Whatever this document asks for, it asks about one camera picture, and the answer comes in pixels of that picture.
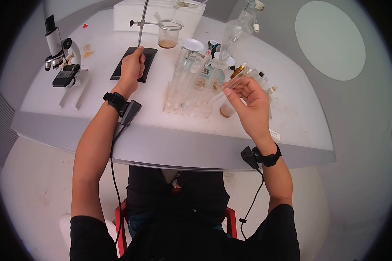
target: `black wristband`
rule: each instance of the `black wristband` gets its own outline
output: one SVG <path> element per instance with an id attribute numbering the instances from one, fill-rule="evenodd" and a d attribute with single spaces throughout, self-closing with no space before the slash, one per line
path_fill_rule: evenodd
<path id="1" fill-rule="evenodd" d="M 122 109 L 127 104 L 127 102 L 125 101 L 125 98 L 122 95 L 120 95 L 117 92 L 114 92 L 112 94 L 106 92 L 106 94 L 103 96 L 103 99 L 105 101 L 107 101 L 107 104 L 114 107 L 116 109 L 116 111 L 119 113 L 119 115 L 121 116 L 121 114 L 123 112 Z"/>
<path id="2" fill-rule="evenodd" d="M 276 144 L 277 151 L 276 154 L 270 154 L 267 156 L 263 156 L 260 151 L 257 149 L 257 147 L 254 147 L 252 149 L 252 153 L 255 156 L 255 159 L 258 163 L 263 163 L 266 167 L 271 167 L 276 165 L 277 160 L 282 156 L 282 153 L 280 152 L 279 146 Z"/>

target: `black t-shirt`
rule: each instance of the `black t-shirt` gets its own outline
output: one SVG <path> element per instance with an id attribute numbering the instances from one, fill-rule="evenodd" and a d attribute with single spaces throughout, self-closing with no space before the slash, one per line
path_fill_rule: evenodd
<path id="1" fill-rule="evenodd" d="M 246 241 L 187 219 L 162 220 L 140 229 L 117 258 L 106 225 L 94 217 L 71 219 L 71 261 L 89 260 L 299 260 L 293 208 L 275 207 Z"/>

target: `black shorts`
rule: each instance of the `black shorts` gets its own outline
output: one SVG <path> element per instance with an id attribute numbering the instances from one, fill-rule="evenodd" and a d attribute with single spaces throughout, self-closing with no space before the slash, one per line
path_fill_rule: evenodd
<path id="1" fill-rule="evenodd" d="M 230 199 L 222 172 L 183 171 L 177 183 L 181 190 L 172 196 L 173 186 L 160 169 L 130 166 L 126 188 L 128 216 L 159 209 L 192 208 L 222 221 Z"/>

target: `white stopper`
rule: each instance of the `white stopper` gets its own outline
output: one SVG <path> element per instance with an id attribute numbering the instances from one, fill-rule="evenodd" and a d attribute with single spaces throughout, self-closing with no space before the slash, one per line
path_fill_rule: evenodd
<path id="1" fill-rule="evenodd" d="M 265 4 L 263 4 L 262 2 L 260 2 L 259 0 L 255 0 L 255 8 L 257 10 L 263 11 Z"/>
<path id="2" fill-rule="evenodd" d="M 255 24 L 252 25 L 252 27 L 254 28 L 254 31 L 256 33 L 260 32 L 260 25 L 259 24 L 255 23 Z"/>

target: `label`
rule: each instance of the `label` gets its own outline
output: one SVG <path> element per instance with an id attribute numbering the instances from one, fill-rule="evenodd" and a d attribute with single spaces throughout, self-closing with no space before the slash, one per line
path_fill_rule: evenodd
<path id="1" fill-rule="evenodd" d="M 269 129 L 269 131 L 270 131 L 270 135 L 272 136 L 272 138 L 275 138 L 275 139 L 277 139 L 277 140 L 280 140 L 280 134 L 278 134 L 277 132 L 275 132 L 275 131 L 272 130 L 272 129 Z"/>
<path id="2" fill-rule="evenodd" d="M 208 75 L 209 74 L 209 69 L 203 68 L 202 73 Z"/>

